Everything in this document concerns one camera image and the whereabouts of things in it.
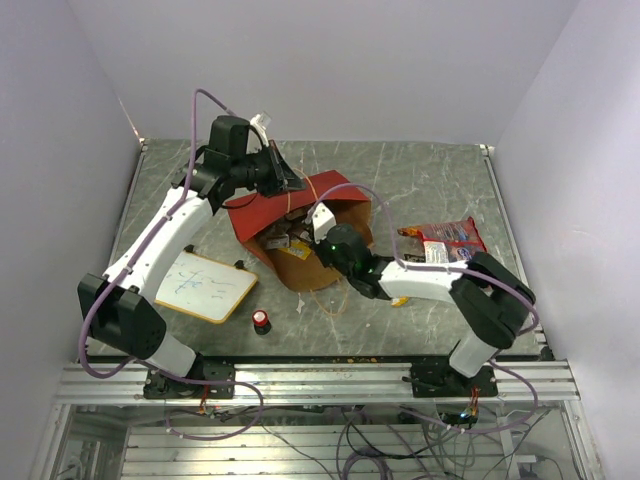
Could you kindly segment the red paper bag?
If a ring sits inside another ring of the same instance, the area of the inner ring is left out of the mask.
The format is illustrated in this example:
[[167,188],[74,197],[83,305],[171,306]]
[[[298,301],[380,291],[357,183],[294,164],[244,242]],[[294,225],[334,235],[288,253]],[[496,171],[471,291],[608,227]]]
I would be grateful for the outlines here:
[[247,195],[229,202],[229,216],[239,243],[271,269],[282,285],[296,293],[324,289],[341,278],[336,270],[324,267],[314,252],[302,261],[279,249],[264,249],[263,238],[277,224],[293,225],[303,220],[322,194],[348,179],[330,170],[305,181],[304,191],[271,198]]

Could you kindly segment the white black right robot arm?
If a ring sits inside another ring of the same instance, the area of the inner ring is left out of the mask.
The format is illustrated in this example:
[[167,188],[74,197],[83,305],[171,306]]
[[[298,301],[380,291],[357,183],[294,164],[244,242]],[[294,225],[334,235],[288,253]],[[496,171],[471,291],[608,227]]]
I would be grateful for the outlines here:
[[535,294],[493,256],[467,261],[416,263],[372,253],[351,225],[313,226],[313,248],[322,264],[342,274],[362,296],[400,297],[454,304],[469,331],[454,346],[440,373],[450,394],[465,394],[476,374],[499,351],[511,348],[535,305]]

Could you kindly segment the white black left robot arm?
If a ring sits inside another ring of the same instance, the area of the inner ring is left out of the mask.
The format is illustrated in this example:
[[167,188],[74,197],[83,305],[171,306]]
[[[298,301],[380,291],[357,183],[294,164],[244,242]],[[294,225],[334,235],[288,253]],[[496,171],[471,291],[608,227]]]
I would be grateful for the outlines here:
[[304,182],[268,138],[265,113],[246,120],[217,117],[207,144],[194,147],[171,183],[162,205],[131,247],[103,274],[78,284],[83,324],[78,340],[82,367],[90,375],[88,339],[98,340],[168,376],[182,397],[203,387],[197,353],[177,340],[154,307],[159,287],[187,242],[237,190],[266,198],[304,189]]

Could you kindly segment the red candy assortment bag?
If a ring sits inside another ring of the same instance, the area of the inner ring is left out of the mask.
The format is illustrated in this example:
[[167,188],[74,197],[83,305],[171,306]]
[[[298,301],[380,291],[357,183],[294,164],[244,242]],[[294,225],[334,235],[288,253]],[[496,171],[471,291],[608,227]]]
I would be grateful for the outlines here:
[[459,221],[401,227],[397,233],[419,242],[425,263],[468,261],[478,252],[488,252],[472,216]]

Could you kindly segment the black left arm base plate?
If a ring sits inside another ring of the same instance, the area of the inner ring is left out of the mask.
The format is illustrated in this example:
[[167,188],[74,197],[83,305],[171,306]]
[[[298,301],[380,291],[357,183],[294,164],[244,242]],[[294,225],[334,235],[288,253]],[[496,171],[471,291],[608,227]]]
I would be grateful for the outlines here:
[[150,370],[143,386],[147,400],[186,400],[201,398],[207,393],[212,399],[231,399],[234,395],[235,369],[230,364],[205,360],[188,374],[191,383],[173,380],[165,374]]

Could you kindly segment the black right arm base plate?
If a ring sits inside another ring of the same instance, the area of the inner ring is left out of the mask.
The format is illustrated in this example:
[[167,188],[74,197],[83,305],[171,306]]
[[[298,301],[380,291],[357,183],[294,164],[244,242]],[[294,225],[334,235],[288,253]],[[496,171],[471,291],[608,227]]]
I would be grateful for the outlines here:
[[431,361],[412,364],[409,373],[401,377],[411,386],[415,398],[471,397],[480,398],[498,395],[494,369],[482,366],[479,372],[467,378],[452,369],[447,362]]

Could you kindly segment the yellow snack packet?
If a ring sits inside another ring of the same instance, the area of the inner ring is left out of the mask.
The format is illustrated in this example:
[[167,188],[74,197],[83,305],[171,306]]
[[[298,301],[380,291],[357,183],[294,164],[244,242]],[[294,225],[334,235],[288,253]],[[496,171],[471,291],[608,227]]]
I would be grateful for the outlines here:
[[310,246],[300,240],[291,240],[287,247],[279,248],[279,251],[302,261],[308,259],[313,253]]

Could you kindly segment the brown white snack bar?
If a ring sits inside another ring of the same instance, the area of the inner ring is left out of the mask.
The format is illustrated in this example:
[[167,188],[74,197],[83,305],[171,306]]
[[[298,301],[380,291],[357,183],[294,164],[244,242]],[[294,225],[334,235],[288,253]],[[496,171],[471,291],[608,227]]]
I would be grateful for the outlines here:
[[287,249],[290,246],[291,238],[287,233],[267,234],[263,238],[265,250]]

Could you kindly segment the purple M&M's packet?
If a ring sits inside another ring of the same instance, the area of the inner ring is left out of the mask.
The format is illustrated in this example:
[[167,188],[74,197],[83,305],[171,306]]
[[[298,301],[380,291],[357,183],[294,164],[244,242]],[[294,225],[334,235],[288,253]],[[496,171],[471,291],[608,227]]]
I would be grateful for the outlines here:
[[416,254],[404,254],[404,260],[413,263],[425,263],[426,257],[424,255],[416,255]]

